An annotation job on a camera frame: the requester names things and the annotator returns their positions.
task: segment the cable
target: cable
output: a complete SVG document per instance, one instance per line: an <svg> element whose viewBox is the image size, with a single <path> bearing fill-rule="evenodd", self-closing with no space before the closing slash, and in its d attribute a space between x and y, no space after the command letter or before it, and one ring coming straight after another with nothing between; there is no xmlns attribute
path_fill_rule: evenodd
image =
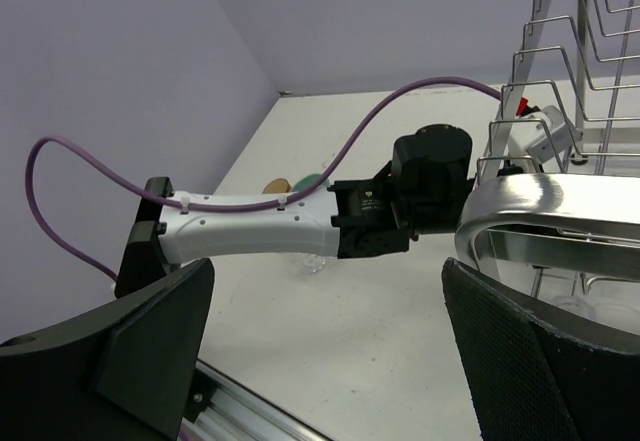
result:
<svg viewBox="0 0 640 441"><path fill-rule="evenodd" d="M493 89L477 81L473 81L466 78L453 77L453 76L427 78L427 79L423 79L420 81L415 81L413 83L407 84L406 86L403 86L402 88L394 91L393 93L389 94L386 98L384 98L382 101L380 101L369 112L369 114L367 114L365 118L360 122L358 127L355 129L355 131L349 137L349 139L347 139L347 142L344 144L342 149L338 152L338 154L336 155L334 160L331 162L331 164L327 167L327 169L318 178L316 178L315 181L309 187L299 192L290 194L287 197L286 204L300 201L305 197L309 196L311 193L313 193L317 188L322 186L322 184L329 178L329 176L331 176L331 174L333 174L335 169L345 158L345 156L347 155L351 147L354 145L354 143L356 142L360 134L362 134L362 132L364 131L364 129L380 113L380 111L382 111L385 107L387 107L391 102L393 102L400 96L410 91L415 91L416 89L421 89L427 86L433 86L438 84L465 86L467 88L471 88L481 93L484 93L488 96L491 96L492 98L495 98L498 101L500 101L500 98L501 98L500 91L496 89ZM34 183L33 183L35 163L38 158L38 154L40 153L42 148L48 143L59 144L67 148L69 151L71 151L72 153L82 158L84 161L89 163L91 166L97 169L100 173L102 173L107 178L111 179L113 182L115 182L119 186L123 187L127 191L130 191L131 193L136 194L137 196L147 201L151 201L153 203L157 203L163 206L168 206L176 209L182 209L183 207L182 203L180 201L166 199L161 196L151 194L145 191L143 188L136 186L130 181L127 181L122 176L118 175L116 172L114 172L113 170L105 166L103 163L101 163L88 151L84 150L83 148L73 143L72 141L69 141L66 138L63 138L61 136L51 135L51 136L46 136L44 138L41 138L35 143L33 148L31 148L31 152L29 153L29 157L27 159L27 166L25 170L25 190L27 195L27 202L29 203L29 208L31 209L31 213L33 214L33 217L35 218L40 228L42 228L42 230L45 232L45 234L47 234L47 236L49 236L58 246L60 246L62 249L69 252L73 256L90 264L94 268L100 270L101 272L103 272L104 274L106 274L107 276L109 276L111 279L115 281L118 278L118 275L115 272L113 272L111 269L109 269L99 261L90 257L88 254L70 245L64 239L58 236L58 234L46 222L46 220L44 219L44 216L42 215L42 213L40 212L40 209L38 208L38 203L36 201L36 196L34 192ZM279 206L280 206L280 202L278 200L272 200L272 201L265 201L261 203L252 203L252 204L237 205L237 206L207 205L207 204L193 203L189 205L189 209L193 211L208 212L208 213L246 213L246 212L252 212L252 211L261 211L265 209L274 209L274 208L278 208Z"/></svg>

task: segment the red object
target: red object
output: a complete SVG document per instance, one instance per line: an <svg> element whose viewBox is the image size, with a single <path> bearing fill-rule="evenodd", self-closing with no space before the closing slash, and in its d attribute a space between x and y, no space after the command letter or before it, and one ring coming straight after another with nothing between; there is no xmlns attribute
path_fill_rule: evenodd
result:
<svg viewBox="0 0 640 441"><path fill-rule="evenodd" d="M516 116L520 116L522 112L527 109L529 106L529 100L527 98L522 98L520 100L520 106L518 106L518 111L516 111Z"/></svg>

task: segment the metal dish rack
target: metal dish rack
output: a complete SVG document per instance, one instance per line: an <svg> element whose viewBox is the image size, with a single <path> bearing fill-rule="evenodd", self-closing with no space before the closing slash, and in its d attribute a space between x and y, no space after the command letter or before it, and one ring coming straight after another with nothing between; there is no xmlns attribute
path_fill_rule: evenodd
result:
<svg viewBox="0 0 640 441"><path fill-rule="evenodd" d="M517 289L640 334L638 10L640 0L533 0L456 249L462 261L507 284L528 269L533 282ZM621 28L611 29L615 23ZM555 73L560 66L562 74L547 79L536 66ZM607 68L608 76L596 76ZM559 152L540 119L516 118L523 96L536 104L545 98L573 123L581 136L572 134L572 148ZM553 159L544 173L498 178L505 160L538 166L507 152L512 127L523 122L544 128Z"/></svg>

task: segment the robotic arm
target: robotic arm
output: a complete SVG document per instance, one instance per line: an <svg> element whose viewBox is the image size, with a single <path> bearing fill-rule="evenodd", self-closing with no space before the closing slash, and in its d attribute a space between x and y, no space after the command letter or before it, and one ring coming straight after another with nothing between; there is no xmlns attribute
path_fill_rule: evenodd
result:
<svg viewBox="0 0 640 441"><path fill-rule="evenodd" d="M182 209L142 200L125 249L116 296L137 291L195 259L267 252L305 252L340 259L409 250L423 234L454 232L473 180L472 140L462 129L431 125L396 140L382 170L365 180L337 181L303 200L285 195L209 196L174 191L153 178L147 191ZM279 200L247 213L192 211L192 203L243 205Z"/></svg>

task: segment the transparent plastic container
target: transparent plastic container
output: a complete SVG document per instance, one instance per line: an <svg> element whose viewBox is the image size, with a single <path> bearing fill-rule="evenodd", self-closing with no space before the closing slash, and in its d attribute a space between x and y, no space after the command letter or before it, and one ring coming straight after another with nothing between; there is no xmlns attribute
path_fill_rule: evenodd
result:
<svg viewBox="0 0 640 441"><path fill-rule="evenodd" d="M313 183L319 174L309 174L305 176L291 188L292 191L301 191L306 187L310 186ZM331 183L329 180L326 180L323 183L323 186L330 186ZM315 254L309 253L285 253L283 255L285 259L287 259L291 265L294 267L295 271L303 274L303 275L312 275L322 270L327 264L327 258L324 256L317 256Z"/></svg>

